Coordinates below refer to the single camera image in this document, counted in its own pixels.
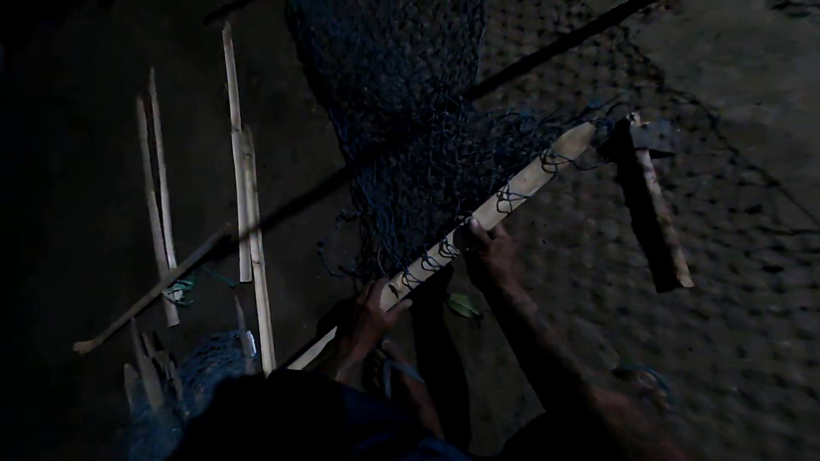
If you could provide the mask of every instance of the flip-flop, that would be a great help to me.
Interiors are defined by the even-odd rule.
[[[399,372],[404,373],[405,376],[411,377],[412,379],[426,385],[423,379],[421,379],[421,375],[418,374],[416,368],[407,365],[406,363],[396,362],[392,358],[388,358],[389,355],[382,350],[381,353],[385,355],[385,363],[382,365],[381,369],[381,379],[382,379],[382,389],[385,390],[385,397],[387,399],[391,398],[392,395],[392,380],[390,379],[392,376],[392,370],[395,368]]]
[[[665,394],[666,404],[668,407],[671,408],[672,406],[672,392],[669,390],[669,386],[661,378],[660,374],[656,372],[652,367],[648,367],[646,365],[620,365],[613,369],[613,374],[616,377],[621,379],[628,378],[627,374],[630,372],[645,372],[655,378],[655,381],[658,383],[658,388]]]

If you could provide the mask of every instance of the sandy ground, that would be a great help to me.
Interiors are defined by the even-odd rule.
[[[7,296],[3,366],[12,387],[2,405],[13,425],[3,431],[4,445],[14,459],[112,459],[127,424],[127,335],[83,358],[71,343],[97,334],[157,279],[133,101],[149,66],[157,68],[178,256],[235,216],[220,30],[202,26],[219,4],[87,3],[6,50],[13,66],[0,74],[0,138],[16,217],[11,256],[19,263]],[[549,41],[553,18],[578,26],[610,6],[591,4],[556,10],[550,2],[489,2],[482,75]],[[280,0],[257,2],[234,18],[263,212],[343,163],[282,11]],[[696,288],[654,292],[614,167],[572,171],[509,218],[522,248],[522,279],[590,365],[605,370],[628,359],[662,373],[675,399],[670,423],[699,457],[816,459],[820,239],[805,213],[748,162],[820,214],[811,154],[820,137],[813,127],[817,17],[771,11],[763,0],[693,0],[627,25],[656,66],[627,56],[619,31],[480,103],[583,107],[622,91],[679,117],[691,129],[693,151],[656,166]],[[629,67],[637,77],[602,63]],[[674,90],[722,117],[725,139],[703,109],[680,103]],[[313,337],[317,319],[352,293],[350,282],[328,276],[316,256],[316,242],[332,235],[347,197],[340,190],[265,235],[279,358]],[[209,267],[235,279],[237,265],[229,258]],[[481,328],[451,315],[446,322],[470,383],[471,450],[491,454],[541,408],[460,269],[451,291],[470,294],[488,317]],[[204,281],[195,296],[173,330],[157,307],[140,326],[180,356],[204,336],[235,328],[228,289]],[[250,290],[240,296],[253,305]],[[410,332],[405,321],[395,335],[407,339]]]

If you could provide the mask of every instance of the wooden stick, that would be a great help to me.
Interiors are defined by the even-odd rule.
[[[595,133],[595,126],[586,122],[582,125],[564,133],[553,144],[553,155],[561,162],[558,165],[545,164],[541,157],[533,160],[529,165],[519,171],[509,183],[504,186],[495,196],[490,197],[484,204],[478,207],[472,214],[473,219],[478,220],[485,229],[492,229],[507,217],[514,209],[518,208],[524,201],[538,192],[543,185],[553,179],[558,170],[563,169],[570,160],[578,158],[590,145],[592,135]],[[398,301],[410,294],[423,281],[432,276],[439,268],[446,265],[458,256],[458,251],[453,245],[453,229],[442,241],[441,245],[436,245],[427,251],[426,260],[419,258],[408,267],[408,271],[401,272],[390,281],[381,292],[380,306],[382,310],[388,310]],[[330,330],[310,349],[300,355],[289,366],[292,370],[301,370],[312,362],[319,353],[330,343],[336,335],[336,328]]]
[[[244,162],[242,155],[242,116],[239,112],[239,84],[236,79],[234,41],[230,36],[230,23],[222,30],[222,47],[225,51],[225,70],[228,75],[228,103],[230,105],[230,145],[234,153],[234,174],[236,177],[236,209],[239,235],[248,230],[248,204],[244,184]],[[251,253],[248,239],[239,241],[239,281],[251,281]]]
[[[153,301],[157,296],[162,294],[162,291],[165,288],[168,288],[171,284],[173,284],[176,279],[180,278],[183,274],[185,274],[191,267],[194,266],[200,259],[202,259],[208,252],[210,252],[216,244],[218,244],[222,239],[230,235],[230,225],[225,225],[221,230],[216,232],[214,235],[208,237],[205,240],[205,243],[199,246],[190,256],[188,256],[179,266],[176,267],[171,273],[165,276],[162,280],[159,281],[148,293],[145,294],[142,298],[139,299],[130,309],[115,322],[113,322],[105,331],[97,335],[92,340],[87,341],[80,341],[74,343],[74,351],[79,352],[80,354],[87,354],[97,348],[100,344],[105,342],[108,338],[111,337],[117,330],[122,328],[130,319],[136,317],[137,314],[142,312],[151,301]]]
[[[151,168],[151,150],[148,147],[148,122],[145,118],[145,103],[140,96],[137,96],[137,122],[139,125],[139,147],[143,154],[143,175],[145,176],[145,198],[148,201],[148,219],[151,222],[151,237],[153,239],[154,257],[157,260],[157,271],[159,278],[168,275],[168,261],[166,259],[165,245],[162,238],[162,227],[159,221],[159,208],[157,207],[157,195],[154,192],[153,171]],[[168,299],[163,298],[165,306],[165,317],[168,326],[179,325],[180,316],[176,311],[176,306]]]
[[[153,365],[153,360],[146,354],[145,345],[139,337],[137,322],[131,319],[131,339],[134,342],[134,351],[137,355],[137,368],[139,375],[143,378],[145,395],[152,409],[158,409],[165,403],[165,394],[162,393],[162,384],[159,382],[159,374]]]
[[[248,202],[248,226],[250,229],[251,263],[253,265],[253,291],[256,297],[257,317],[259,320],[259,349],[262,355],[262,370],[265,376],[276,368],[273,331],[271,329],[271,305],[267,293],[267,275],[265,273],[265,252],[262,249],[262,219],[259,212],[259,195],[256,181],[256,150],[253,147],[253,134],[247,126],[243,132],[245,151],[245,193]]]
[[[652,165],[652,158],[649,155],[649,150],[639,149],[635,151],[638,165],[643,170],[644,181],[646,181],[646,189],[649,191],[649,196],[652,199],[652,208],[655,211],[655,216],[658,218],[658,226],[660,227],[663,241],[669,248],[669,253],[672,256],[672,265],[677,281],[684,288],[692,288],[695,283],[689,274],[689,266],[686,265],[686,258],[683,256],[683,249],[681,242],[677,238],[675,227],[672,225],[672,214],[669,212],[669,206],[663,198],[661,186],[658,184],[658,176],[655,174],[655,167]]]
[[[139,387],[139,374],[130,363],[126,363],[122,368],[123,387],[125,387],[125,398],[128,400],[128,409],[131,414],[137,409],[137,387]]]
[[[165,238],[165,253],[168,269],[176,267],[176,251],[174,249],[174,232],[171,226],[171,198],[168,194],[168,175],[165,167],[165,145],[162,142],[162,123],[159,116],[159,97],[157,96],[156,72],[151,68],[148,74],[148,92],[151,95],[151,111],[154,126],[154,142],[157,149],[157,166],[159,169],[159,201],[162,212],[162,236]]]
[[[253,375],[252,346],[250,344],[251,340],[248,338],[250,331],[245,326],[245,311],[235,294],[234,304],[236,305],[236,318],[239,320],[239,342],[242,343],[242,352],[245,356],[245,374],[250,376]]]

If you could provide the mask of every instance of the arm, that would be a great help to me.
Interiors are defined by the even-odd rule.
[[[501,225],[488,233],[471,220],[465,243],[470,245],[464,252],[470,278],[487,299],[544,408],[552,408],[556,402],[589,404],[590,387],[580,365],[513,275],[512,238]]]
[[[574,357],[514,276],[515,244],[501,225],[487,232],[470,220],[463,241],[470,278],[487,299],[547,412],[582,421],[579,427],[614,440],[627,459],[686,458],[634,398],[602,386],[605,378],[598,386],[587,381],[592,371]]]

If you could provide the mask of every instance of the person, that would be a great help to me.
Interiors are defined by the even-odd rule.
[[[494,458],[685,459],[634,395],[604,386],[607,380],[595,379],[595,372],[574,357],[516,278],[515,244],[506,230],[498,225],[488,232],[475,220],[464,227],[459,245],[471,281],[485,296],[545,411]],[[434,301],[443,301],[443,291],[434,287],[436,277],[441,281],[431,277],[413,293],[436,292]],[[469,430],[463,426],[468,417],[446,416],[437,406],[448,407],[451,400],[436,399],[430,392],[458,384],[463,373],[436,381],[435,368],[422,366],[421,351],[416,372],[399,348],[384,340],[414,303],[412,309],[420,312],[435,310],[411,296],[382,311],[380,294],[387,283],[372,282],[361,292],[350,317],[339,325],[336,347],[317,370],[281,370],[267,379],[245,377],[220,385],[208,409],[185,429],[171,458],[476,459],[466,452]],[[419,330],[426,325],[414,322],[414,328],[418,348]],[[428,352],[447,356],[453,351],[438,344]],[[349,386],[360,377],[369,393]],[[460,395],[466,401],[467,393]]]

